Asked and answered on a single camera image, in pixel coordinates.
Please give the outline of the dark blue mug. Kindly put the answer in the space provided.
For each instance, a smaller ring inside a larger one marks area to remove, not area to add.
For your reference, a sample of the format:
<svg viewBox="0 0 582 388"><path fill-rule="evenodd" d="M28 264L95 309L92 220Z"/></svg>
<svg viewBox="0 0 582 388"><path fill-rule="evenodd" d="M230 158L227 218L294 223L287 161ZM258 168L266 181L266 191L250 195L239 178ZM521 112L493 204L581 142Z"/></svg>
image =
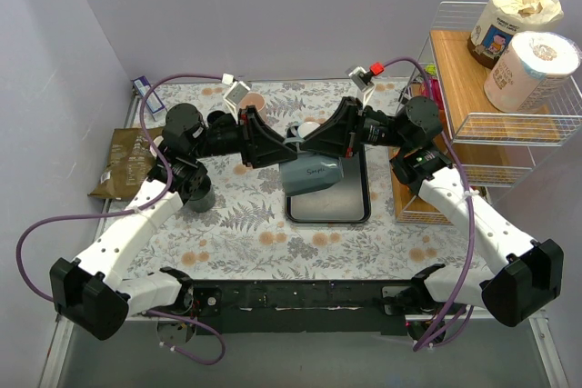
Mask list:
<svg viewBox="0 0 582 388"><path fill-rule="evenodd" d="M211 127L217 120L219 120L225 113L220 110L215 110L208 114L206 121L209 127Z"/></svg>

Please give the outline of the blue white mug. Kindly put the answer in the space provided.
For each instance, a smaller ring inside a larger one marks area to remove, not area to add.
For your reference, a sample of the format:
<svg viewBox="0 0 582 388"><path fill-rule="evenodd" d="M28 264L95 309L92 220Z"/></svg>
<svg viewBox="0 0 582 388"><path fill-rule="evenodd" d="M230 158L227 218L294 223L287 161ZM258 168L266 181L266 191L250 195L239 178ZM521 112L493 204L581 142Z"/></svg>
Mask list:
<svg viewBox="0 0 582 388"><path fill-rule="evenodd" d="M286 130L285 144L300 144L305 138L313 133L320 123L313 121L305 121L302 123L294 123L288 126Z"/></svg>

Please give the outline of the pink mug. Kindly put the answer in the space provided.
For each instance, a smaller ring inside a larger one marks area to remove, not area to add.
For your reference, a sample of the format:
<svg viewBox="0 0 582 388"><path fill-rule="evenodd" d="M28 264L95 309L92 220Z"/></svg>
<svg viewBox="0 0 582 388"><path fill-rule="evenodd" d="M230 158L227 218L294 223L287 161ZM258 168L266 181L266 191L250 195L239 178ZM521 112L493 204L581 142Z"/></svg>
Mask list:
<svg viewBox="0 0 582 388"><path fill-rule="evenodd" d="M243 99L239 103L240 109L245 109L248 106L254 106L258 111L261 118L265 121L266 120L266 100L265 98L258 93L248 93L246 94Z"/></svg>

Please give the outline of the dark teal mug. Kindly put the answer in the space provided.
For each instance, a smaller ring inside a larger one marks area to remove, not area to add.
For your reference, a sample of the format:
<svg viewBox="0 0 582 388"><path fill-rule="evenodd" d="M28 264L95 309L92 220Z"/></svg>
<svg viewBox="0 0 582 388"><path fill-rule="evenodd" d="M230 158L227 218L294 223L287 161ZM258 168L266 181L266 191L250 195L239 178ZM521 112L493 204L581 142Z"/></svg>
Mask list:
<svg viewBox="0 0 582 388"><path fill-rule="evenodd" d="M325 190L344 176L338 158L320 154L300 154L296 160L279 165L280 181L287 196Z"/></svg>

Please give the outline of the dark grey mug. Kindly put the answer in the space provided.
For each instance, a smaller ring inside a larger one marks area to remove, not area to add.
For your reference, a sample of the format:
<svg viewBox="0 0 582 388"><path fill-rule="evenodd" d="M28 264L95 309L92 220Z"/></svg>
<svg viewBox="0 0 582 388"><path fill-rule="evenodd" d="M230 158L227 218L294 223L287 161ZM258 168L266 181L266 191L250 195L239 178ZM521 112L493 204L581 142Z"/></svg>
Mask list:
<svg viewBox="0 0 582 388"><path fill-rule="evenodd" d="M214 187L209 177L205 177L198 189L186 201L187 209L202 214L214 207L216 202Z"/></svg>

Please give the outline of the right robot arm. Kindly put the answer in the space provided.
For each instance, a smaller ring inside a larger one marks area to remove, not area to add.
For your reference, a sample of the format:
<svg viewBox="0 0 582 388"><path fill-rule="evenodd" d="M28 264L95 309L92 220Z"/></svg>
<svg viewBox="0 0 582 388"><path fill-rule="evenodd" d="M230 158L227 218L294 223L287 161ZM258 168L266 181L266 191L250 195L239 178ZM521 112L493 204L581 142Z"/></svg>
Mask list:
<svg viewBox="0 0 582 388"><path fill-rule="evenodd" d="M461 165L434 142L443 125L431 99L415 96L390 116L345 97L323 124L301 125L297 131L303 151L330 157L350 158L365 144L395 148L390 166L398 182L467 238L469 255L480 254L486 261L486 273L474 272L469 265L438 265L416 274L411 302L418 311L471 305L514 327L559 297L562 248L518 229L471 189Z"/></svg>

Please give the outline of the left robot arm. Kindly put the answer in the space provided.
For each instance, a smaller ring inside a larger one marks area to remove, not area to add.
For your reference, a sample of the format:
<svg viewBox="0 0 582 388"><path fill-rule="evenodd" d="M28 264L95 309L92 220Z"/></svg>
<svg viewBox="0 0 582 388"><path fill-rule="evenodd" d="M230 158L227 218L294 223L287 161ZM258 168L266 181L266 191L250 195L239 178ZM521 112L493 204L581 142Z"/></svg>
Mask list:
<svg viewBox="0 0 582 388"><path fill-rule="evenodd" d="M184 206L212 207L213 187L202 159L240 154L245 165L263 168L296 159L295 147L271 129L255 108L241 121L216 112L212 124L192 104L166 114L156 164L125 209L73 261L58 259L49 272L56 310L99 340L116 333L131 315L166 308L182 315L192 308L193 281L172 267L129 280L128 267L158 229Z"/></svg>

